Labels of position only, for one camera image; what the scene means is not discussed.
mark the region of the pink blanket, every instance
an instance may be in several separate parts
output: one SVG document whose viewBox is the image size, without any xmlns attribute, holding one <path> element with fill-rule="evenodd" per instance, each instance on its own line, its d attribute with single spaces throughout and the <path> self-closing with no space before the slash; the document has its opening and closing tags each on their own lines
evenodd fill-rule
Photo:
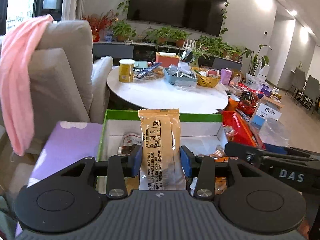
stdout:
<svg viewBox="0 0 320 240">
<path fill-rule="evenodd" d="M 53 18 L 32 18 L 9 31 L 2 41 L 0 100 L 4 125 L 13 151 L 22 156 L 34 135 L 28 64 Z"/>
</svg>

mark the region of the round table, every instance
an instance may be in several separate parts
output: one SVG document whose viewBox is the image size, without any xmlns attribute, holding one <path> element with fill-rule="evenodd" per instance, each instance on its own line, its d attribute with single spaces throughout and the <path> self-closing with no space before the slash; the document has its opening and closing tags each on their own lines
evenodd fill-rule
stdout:
<svg viewBox="0 0 320 240">
<path fill-rule="evenodd" d="M 169 84 L 165 77 L 156 80 L 133 79 L 119 82 L 119 68 L 113 69 L 107 79 L 109 89 L 123 100 L 145 109 L 173 109 L 188 114 L 215 114 L 228 104 L 224 85 L 215 88 L 197 86 L 195 92 L 183 91 Z"/>
</svg>

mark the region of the yellow canister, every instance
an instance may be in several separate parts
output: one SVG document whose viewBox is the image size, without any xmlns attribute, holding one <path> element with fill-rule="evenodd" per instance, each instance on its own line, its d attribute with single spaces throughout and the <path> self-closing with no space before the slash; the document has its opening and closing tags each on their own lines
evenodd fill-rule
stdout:
<svg viewBox="0 0 320 240">
<path fill-rule="evenodd" d="M 121 59 L 119 61 L 119 81 L 123 83 L 133 82 L 133 59 Z"/>
</svg>

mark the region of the television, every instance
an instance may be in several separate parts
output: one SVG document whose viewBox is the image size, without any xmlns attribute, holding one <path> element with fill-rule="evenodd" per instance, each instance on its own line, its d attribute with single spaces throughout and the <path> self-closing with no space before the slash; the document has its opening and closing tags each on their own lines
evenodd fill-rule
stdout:
<svg viewBox="0 0 320 240">
<path fill-rule="evenodd" d="M 130 0 L 127 20 L 166 24 L 220 35 L 227 0 Z"/>
</svg>

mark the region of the yellow basket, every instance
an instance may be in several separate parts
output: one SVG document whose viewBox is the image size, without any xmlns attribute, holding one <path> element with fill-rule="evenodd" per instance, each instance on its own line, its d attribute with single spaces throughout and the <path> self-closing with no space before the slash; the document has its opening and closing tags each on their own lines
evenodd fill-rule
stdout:
<svg viewBox="0 0 320 240">
<path fill-rule="evenodd" d="M 207 68 L 199 68 L 199 67 L 192 67 L 192 70 L 196 70 L 198 72 L 203 70 L 209 70 Z M 197 76 L 197 85 L 202 87 L 209 87 L 214 88 L 219 82 L 221 77 L 212 78 L 212 77 L 204 77 L 196 73 Z"/>
</svg>

